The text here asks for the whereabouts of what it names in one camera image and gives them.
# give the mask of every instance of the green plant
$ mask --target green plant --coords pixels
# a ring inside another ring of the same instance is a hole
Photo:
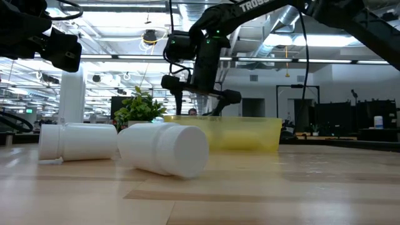
[[[153,97],[148,92],[142,92],[137,86],[135,90],[134,97],[122,100],[125,107],[114,113],[118,129],[128,121],[152,121],[156,117],[162,117],[167,110],[157,100],[153,102]]]
[[[318,124],[311,124],[311,129],[313,132],[319,132],[319,125]]]

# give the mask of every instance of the wooden table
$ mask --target wooden table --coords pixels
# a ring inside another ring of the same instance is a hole
[[[297,137],[300,140],[304,140],[304,136]],[[354,140],[357,141],[357,137],[334,137],[334,136],[307,136],[307,140],[327,140],[327,139],[340,139],[340,140]]]
[[[0,224],[400,224],[400,154],[281,146],[210,155],[198,179],[0,148]]]

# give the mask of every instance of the doorway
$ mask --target doorway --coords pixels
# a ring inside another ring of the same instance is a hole
[[[301,104],[301,99],[294,99],[294,121],[298,132],[306,132],[306,128],[315,123],[314,100],[305,99],[302,110]]]
[[[265,117],[265,99],[242,99],[242,116]]]

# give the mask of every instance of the ceiling pipe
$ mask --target ceiling pipe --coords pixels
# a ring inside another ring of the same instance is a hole
[[[272,50],[276,47],[276,45],[267,45],[264,44],[265,40],[268,38],[269,34],[272,31],[282,29],[286,26],[288,31],[294,30],[294,24],[299,19],[299,11],[292,6],[285,6],[279,11],[273,12],[267,16],[266,22],[262,29],[263,34],[263,42],[260,46],[253,52],[251,57],[255,58],[266,58],[272,52]],[[267,64],[259,63],[259,62],[251,62],[246,65],[237,65],[237,68],[244,68],[249,70],[254,69],[264,69]]]

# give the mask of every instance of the black cable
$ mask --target black cable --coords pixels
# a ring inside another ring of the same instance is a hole
[[[70,20],[70,19],[80,18],[83,15],[83,8],[80,5],[78,5],[78,4],[74,3],[74,2],[67,1],[67,0],[57,0],[57,1],[59,1],[60,3],[65,3],[65,4],[68,4],[68,5],[74,6],[74,7],[79,9],[79,12],[77,14],[70,15],[70,16],[65,16],[65,17],[50,17],[49,16],[50,20],[53,20],[53,21],[67,21],[67,20]]]
[[[33,130],[32,124],[29,121],[27,121],[21,117],[18,117],[18,116],[15,116],[15,115],[12,115],[12,114],[9,114],[6,112],[1,112],[1,111],[0,111],[0,115],[1,115],[0,123],[3,123],[5,125],[9,126],[10,128],[16,129],[17,131],[24,132],[24,133],[29,133],[29,132],[32,132],[32,130]],[[25,124],[28,127],[28,129],[23,128],[22,126],[18,126],[17,124],[9,121],[8,119],[4,118],[5,116],[7,116],[9,118],[13,118],[17,121],[21,121],[23,124]]]
[[[304,24],[304,18],[303,18],[303,14],[301,13],[300,9],[298,9],[299,11],[299,15],[300,15],[300,22],[301,22],[301,28],[302,28],[302,34],[304,36],[304,40],[306,41],[306,59],[307,59],[307,63],[306,63],[306,76],[304,78],[304,84],[302,87],[302,96],[301,96],[301,106],[300,106],[300,110],[297,112],[297,118],[295,119],[299,119],[299,117],[301,116],[301,113],[303,111],[304,105],[306,103],[306,89],[307,89],[307,80],[308,80],[308,71],[309,71],[309,66],[310,66],[310,55],[309,55],[309,49],[308,49],[308,42],[307,42],[307,32],[306,32],[306,25]],[[296,135],[296,129],[298,128],[298,122],[296,122],[296,125],[293,129],[293,134]]]
[[[169,16],[171,17],[171,31],[174,31],[173,0],[169,0]]]

